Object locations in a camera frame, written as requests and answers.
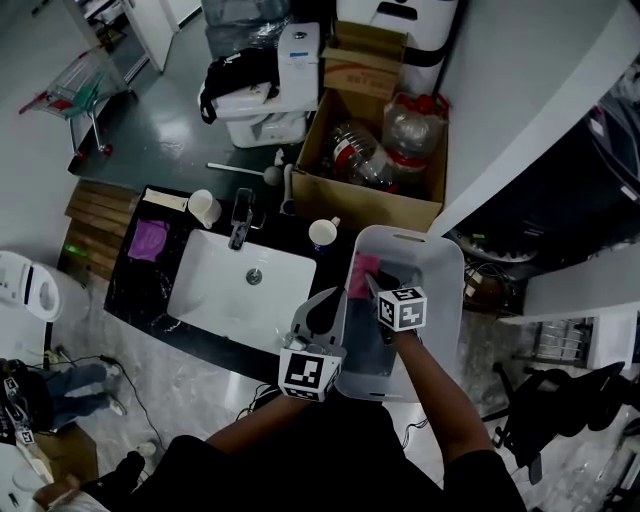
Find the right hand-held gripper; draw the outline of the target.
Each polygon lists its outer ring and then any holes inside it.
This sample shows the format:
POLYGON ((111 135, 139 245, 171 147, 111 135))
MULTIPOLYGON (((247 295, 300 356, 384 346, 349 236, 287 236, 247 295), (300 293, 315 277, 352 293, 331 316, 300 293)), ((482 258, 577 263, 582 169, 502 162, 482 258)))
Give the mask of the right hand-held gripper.
POLYGON ((423 289, 415 285, 414 272, 400 277, 379 270, 377 280, 365 273, 372 301, 377 301, 378 321, 393 332, 415 330, 426 325, 427 297, 423 289))

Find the pink cloth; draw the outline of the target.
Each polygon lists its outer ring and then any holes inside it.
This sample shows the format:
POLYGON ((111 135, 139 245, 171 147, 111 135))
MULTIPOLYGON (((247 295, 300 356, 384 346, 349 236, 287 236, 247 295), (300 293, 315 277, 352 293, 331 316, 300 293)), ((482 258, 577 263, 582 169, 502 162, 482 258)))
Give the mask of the pink cloth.
POLYGON ((366 275, 371 274, 376 277, 379 266, 380 259, 378 257, 363 255, 360 252, 355 253, 347 290, 349 299, 367 300, 369 298, 369 285, 366 275))

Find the translucent plastic bin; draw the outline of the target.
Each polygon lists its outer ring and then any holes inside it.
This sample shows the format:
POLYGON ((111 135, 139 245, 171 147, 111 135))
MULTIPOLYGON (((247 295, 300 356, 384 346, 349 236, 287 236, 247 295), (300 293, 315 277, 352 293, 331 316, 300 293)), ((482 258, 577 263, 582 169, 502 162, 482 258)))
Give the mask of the translucent plastic bin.
MULTIPOLYGON (((378 257, 379 270, 397 277, 415 273, 413 287, 421 287, 427 297, 426 325, 417 334, 442 369, 453 376, 464 283, 464 258, 458 246, 415 231, 370 226, 356 238, 354 256, 356 252, 378 257)), ((370 295, 367 300, 348 298, 342 338, 346 357, 336 387, 353 399, 416 403, 404 363, 395 347, 381 337, 377 314, 370 295)))

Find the purple cloth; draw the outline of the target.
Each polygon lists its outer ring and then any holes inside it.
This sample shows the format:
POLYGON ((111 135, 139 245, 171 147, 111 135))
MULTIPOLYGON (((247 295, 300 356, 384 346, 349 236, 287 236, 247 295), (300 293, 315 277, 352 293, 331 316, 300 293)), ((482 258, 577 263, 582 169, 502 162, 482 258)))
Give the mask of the purple cloth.
POLYGON ((138 219, 127 255, 134 260, 156 262, 164 249, 168 233, 167 222, 138 219))

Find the large cardboard box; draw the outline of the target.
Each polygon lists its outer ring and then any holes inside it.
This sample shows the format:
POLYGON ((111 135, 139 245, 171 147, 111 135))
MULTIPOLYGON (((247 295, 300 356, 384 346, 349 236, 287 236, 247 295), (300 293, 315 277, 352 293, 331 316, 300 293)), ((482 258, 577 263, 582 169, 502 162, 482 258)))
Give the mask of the large cardboard box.
POLYGON ((382 99, 355 92, 336 89, 324 92, 293 172, 293 199, 299 216, 308 220, 339 217, 341 225, 352 230, 388 225, 429 231, 445 202, 447 133, 441 136, 425 176, 405 195, 337 180, 333 174, 329 154, 331 129, 356 119, 379 136, 384 105, 382 99))

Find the flat brown cardboard box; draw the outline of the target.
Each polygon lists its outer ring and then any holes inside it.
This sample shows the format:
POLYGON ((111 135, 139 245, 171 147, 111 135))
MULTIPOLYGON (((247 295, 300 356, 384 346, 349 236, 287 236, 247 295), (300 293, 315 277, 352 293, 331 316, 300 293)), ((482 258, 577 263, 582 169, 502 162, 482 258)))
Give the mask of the flat brown cardboard box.
POLYGON ((72 475, 86 483, 99 476, 96 443, 76 423, 55 433, 36 433, 29 452, 48 482, 61 482, 72 475))

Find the brown round tub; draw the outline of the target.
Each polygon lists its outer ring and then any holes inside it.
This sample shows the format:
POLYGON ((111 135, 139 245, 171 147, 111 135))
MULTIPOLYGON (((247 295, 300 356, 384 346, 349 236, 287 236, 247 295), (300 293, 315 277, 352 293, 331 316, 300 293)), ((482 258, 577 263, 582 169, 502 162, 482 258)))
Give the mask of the brown round tub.
POLYGON ((509 288, 504 270, 490 262, 467 264, 464 271, 463 307, 499 318, 505 312, 509 288))

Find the white sink basin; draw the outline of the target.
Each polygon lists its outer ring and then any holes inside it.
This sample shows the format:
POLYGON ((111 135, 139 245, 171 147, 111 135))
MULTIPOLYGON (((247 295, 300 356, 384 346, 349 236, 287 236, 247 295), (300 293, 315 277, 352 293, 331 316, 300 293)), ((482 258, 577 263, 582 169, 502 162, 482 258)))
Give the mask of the white sink basin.
POLYGON ((277 354, 297 308, 309 296, 316 262, 246 242, 238 251, 228 238, 190 233, 167 312, 234 342, 277 354))

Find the chrome faucet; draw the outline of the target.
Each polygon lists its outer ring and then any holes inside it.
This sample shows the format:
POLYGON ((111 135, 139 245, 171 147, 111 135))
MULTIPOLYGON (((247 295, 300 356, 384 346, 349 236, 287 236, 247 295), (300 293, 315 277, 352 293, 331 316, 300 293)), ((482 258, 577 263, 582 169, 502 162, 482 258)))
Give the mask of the chrome faucet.
POLYGON ((239 251, 251 229, 260 230, 265 222, 265 208, 257 202, 255 192, 250 188, 239 188, 236 192, 231 216, 232 233, 228 247, 239 251))

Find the white mug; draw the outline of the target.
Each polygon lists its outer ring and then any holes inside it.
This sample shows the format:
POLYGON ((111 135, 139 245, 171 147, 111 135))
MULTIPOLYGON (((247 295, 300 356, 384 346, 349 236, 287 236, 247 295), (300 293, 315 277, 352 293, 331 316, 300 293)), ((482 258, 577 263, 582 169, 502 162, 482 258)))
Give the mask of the white mug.
POLYGON ((221 204, 206 189, 200 189, 192 193, 189 197, 187 208, 205 229, 211 229, 220 219, 222 213, 221 204))

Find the white tank toilet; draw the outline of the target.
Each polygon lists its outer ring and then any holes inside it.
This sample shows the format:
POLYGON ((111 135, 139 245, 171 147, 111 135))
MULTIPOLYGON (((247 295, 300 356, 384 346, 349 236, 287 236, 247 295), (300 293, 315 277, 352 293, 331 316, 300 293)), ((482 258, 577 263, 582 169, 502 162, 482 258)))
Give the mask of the white tank toilet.
POLYGON ((262 83, 214 99, 217 115, 239 148, 304 140, 307 117, 319 100, 320 27, 287 25, 277 46, 279 86, 262 83))

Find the wooden steps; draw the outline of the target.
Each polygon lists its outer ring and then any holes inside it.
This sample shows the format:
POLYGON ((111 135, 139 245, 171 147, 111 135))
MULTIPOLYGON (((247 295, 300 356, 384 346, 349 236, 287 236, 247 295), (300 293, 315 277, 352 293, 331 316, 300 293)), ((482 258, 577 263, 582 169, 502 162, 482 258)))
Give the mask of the wooden steps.
POLYGON ((70 223, 63 246, 72 244, 89 254, 80 257, 62 247, 59 266, 110 281, 139 198, 127 188, 79 180, 65 210, 70 223))

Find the black bag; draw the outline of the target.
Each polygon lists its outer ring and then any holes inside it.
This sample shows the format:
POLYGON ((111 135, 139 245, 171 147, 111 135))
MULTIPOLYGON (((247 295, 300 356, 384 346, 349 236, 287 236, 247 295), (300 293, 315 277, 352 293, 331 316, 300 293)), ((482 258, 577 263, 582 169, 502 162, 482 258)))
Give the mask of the black bag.
POLYGON ((214 99, 262 83, 273 87, 280 85, 278 56, 274 48, 246 48, 213 61, 198 98, 202 121, 211 125, 216 120, 214 99))

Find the white smart toilet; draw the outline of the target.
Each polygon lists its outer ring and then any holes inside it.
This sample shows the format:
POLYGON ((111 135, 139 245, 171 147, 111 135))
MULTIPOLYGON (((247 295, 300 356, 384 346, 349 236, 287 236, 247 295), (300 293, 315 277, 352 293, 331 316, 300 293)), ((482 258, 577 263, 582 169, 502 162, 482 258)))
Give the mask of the white smart toilet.
POLYGON ((28 362, 81 338, 91 308, 87 287, 68 274, 0 250, 0 357, 28 362))

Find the plastic-wrapped grey appliance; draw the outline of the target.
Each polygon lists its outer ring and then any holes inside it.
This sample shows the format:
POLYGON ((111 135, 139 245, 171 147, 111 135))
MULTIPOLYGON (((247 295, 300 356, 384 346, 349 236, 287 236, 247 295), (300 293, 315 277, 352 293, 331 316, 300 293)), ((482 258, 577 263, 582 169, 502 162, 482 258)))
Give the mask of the plastic-wrapped grey appliance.
POLYGON ((291 0, 201 0, 213 60, 247 48, 272 49, 293 20, 291 0))

